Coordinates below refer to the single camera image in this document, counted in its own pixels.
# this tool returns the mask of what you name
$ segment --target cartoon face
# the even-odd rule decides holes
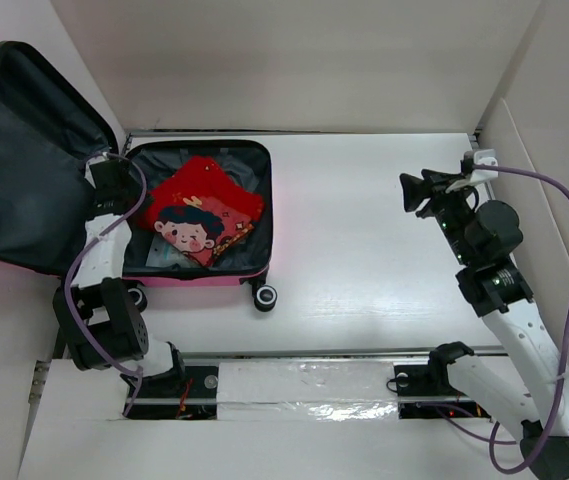
[[[168,243],[182,252],[197,253],[215,246],[215,241],[207,239],[206,230],[200,224],[158,221],[155,222],[155,230],[161,233]]]
[[[184,253],[212,249],[224,230],[219,217],[188,205],[162,209],[154,227],[168,243]]]

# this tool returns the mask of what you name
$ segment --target cable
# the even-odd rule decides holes
[[[477,188],[471,187],[471,192],[473,193],[473,198],[475,199],[475,205],[473,205],[473,211],[477,210],[477,207],[480,206],[480,192],[477,191]]]
[[[522,175],[524,177],[530,177],[530,178],[535,178],[537,180],[541,180],[542,182],[546,182],[554,186],[558,190],[560,190],[569,201],[569,189],[566,188],[557,180],[547,175],[537,172],[531,172],[528,170],[521,170],[519,168],[510,168],[510,167],[475,165],[474,168],[476,170],[490,170],[494,172],[511,173],[514,175]],[[500,423],[495,422],[495,426],[493,427],[493,431],[491,432],[491,436],[489,438],[490,441],[488,445],[488,452],[491,458],[491,463],[500,473],[505,475],[513,475],[515,473],[519,473],[527,469],[533,464],[533,462],[535,462],[535,460],[543,450],[544,446],[546,445],[546,442],[549,436],[551,435],[551,429],[553,428],[555,420],[557,419],[557,413],[560,407],[560,402],[562,400],[562,391],[564,390],[564,378],[562,378],[562,375],[564,375],[564,372],[566,371],[566,364],[568,363],[568,348],[569,348],[569,304],[566,313],[566,323],[564,324],[562,346],[560,348],[560,361],[559,361],[559,366],[557,368],[557,376],[559,380],[557,381],[557,384],[555,386],[555,395],[553,397],[553,404],[551,405],[551,411],[549,412],[546,425],[544,425],[544,430],[542,431],[540,438],[537,440],[535,447],[522,463],[512,468],[503,468],[497,463],[497,459],[495,458],[495,445],[496,445],[495,437],[497,436],[497,431],[500,428]]]
[[[388,382],[386,382],[386,389],[387,389],[389,392],[393,392],[395,395],[397,395],[397,390],[393,390],[393,389],[390,387],[390,385],[391,385],[391,383],[395,383],[396,381],[397,381],[396,378],[391,378]]]
[[[192,378],[186,384],[186,390],[184,390],[184,393],[180,397],[180,407],[179,407],[179,410],[177,411],[177,416],[175,417],[176,419],[183,418],[183,417],[180,417],[180,415],[182,414],[182,412],[184,412],[186,410],[186,406],[184,405],[184,402],[186,402],[186,398],[188,397],[188,392],[191,391],[191,385],[193,385],[193,379]]]
[[[486,437],[482,437],[481,435],[478,435],[476,433],[471,432],[470,430],[467,430],[466,428],[464,428],[463,426],[461,426],[459,423],[454,422],[452,418],[449,418],[446,416],[446,414],[444,412],[442,412],[442,408],[446,408],[448,410],[455,410],[458,413],[461,413],[462,415],[465,415],[469,418],[477,418],[475,417],[472,413],[467,412],[466,410],[464,410],[461,407],[455,406],[455,405],[447,405],[446,403],[425,403],[423,404],[426,407],[434,407],[435,411],[438,413],[438,415],[440,417],[442,417],[444,420],[446,420],[448,423],[450,423],[451,425],[453,425],[455,428],[457,428],[458,430],[462,431],[462,433],[465,433],[466,435],[468,435],[469,437],[473,437],[476,440],[479,440],[481,442],[485,442],[485,443],[489,443],[490,439],[486,438]],[[495,440],[495,445],[517,445],[517,442],[514,440]]]
[[[100,155],[102,155],[102,153],[91,155],[84,162],[86,163],[89,160],[91,160],[95,157],[98,157]],[[84,247],[84,249],[77,255],[77,257],[75,257],[75,260],[73,260],[73,263],[71,264],[71,267],[68,269],[68,273],[66,274],[66,278],[64,279],[64,298],[66,299],[66,303],[67,303],[68,308],[71,312],[71,315],[73,316],[75,323],[77,323],[77,326],[79,327],[80,331],[82,332],[84,337],[86,337],[86,340],[88,340],[88,343],[91,344],[91,346],[104,359],[104,361],[109,363],[111,366],[113,366],[115,369],[119,370],[124,375],[137,378],[137,385],[135,386],[135,390],[133,391],[133,394],[131,395],[131,399],[129,401],[129,404],[126,406],[126,408],[124,410],[123,415],[126,417],[128,415],[128,413],[130,412],[131,408],[133,407],[133,402],[137,398],[137,395],[140,393],[140,389],[142,388],[142,379],[144,378],[144,373],[143,373],[142,367],[138,367],[135,371],[129,370],[124,365],[122,365],[120,362],[118,362],[116,359],[114,359],[106,350],[104,350],[104,347],[102,347],[99,344],[99,342],[93,336],[91,331],[88,329],[88,326],[86,326],[84,324],[84,321],[82,320],[82,317],[80,316],[80,313],[77,311],[77,307],[75,306],[75,302],[73,301],[73,295],[71,293],[71,283],[73,282],[73,277],[75,276],[77,269],[79,268],[80,264],[82,263],[82,259],[86,256],[86,254],[95,245],[97,245],[97,243],[100,241],[101,237],[103,237],[104,235],[108,235],[118,225],[120,225],[120,224],[124,223],[126,220],[128,220],[128,218],[130,218],[131,215],[133,215],[142,206],[142,204],[144,203],[144,200],[146,199],[146,191],[147,191],[146,177],[144,176],[144,172],[142,172],[140,167],[138,167],[137,165],[132,163],[130,161],[130,159],[123,157],[121,155],[117,155],[115,153],[107,153],[106,155],[109,157],[126,160],[127,162],[129,162],[129,165],[132,165],[133,167],[135,167],[137,172],[140,174],[140,178],[141,178],[141,182],[142,182],[142,193],[140,194],[140,197],[137,200],[137,202],[135,203],[135,205],[133,205],[128,212],[126,212],[124,215],[119,217],[117,220],[115,220],[113,223],[111,223],[108,227],[106,227],[104,230],[102,230],[99,233],[99,235],[97,237],[93,238],[89,243],[87,243],[86,246]]]

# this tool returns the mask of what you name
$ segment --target suitcase wheel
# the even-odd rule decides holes
[[[277,292],[270,285],[262,285],[255,291],[253,300],[260,312],[270,312],[277,302]]]
[[[128,293],[133,299],[133,303],[140,312],[146,310],[146,307],[148,307],[148,299],[146,298],[146,294],[142,291],[141,288],[130,287],[128,289]]]

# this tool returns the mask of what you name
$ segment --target screw hole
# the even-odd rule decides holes
[[[398,387],[408,387],[408,374],[406,372],[400,372],[395,376],[395,384]]]

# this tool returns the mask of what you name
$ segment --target white table surface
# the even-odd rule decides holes
[[[14,479],[20,465],[33,369],[50,358],[57,333],[57,284],[0,263],[0,479]]]
[[[515,447],[500,448],[515,465]],[[441,421],[82,421],[40,428],[19,480],[500,479]],[[530,471],[512,478],[534,479]]]
[[[131,148],[179,138],[134,137]],[[471,148],[467,135],[233,138],[256,140],[272,156],[268,283],[278,291],[277,306],[258,312],[247,285],[148,289],[144,319],[158,339],[189,353],[375,352],[453,340],[499,345],[462,298],[460,267],[435,220],[402,207],[399,175],[459,171]]]

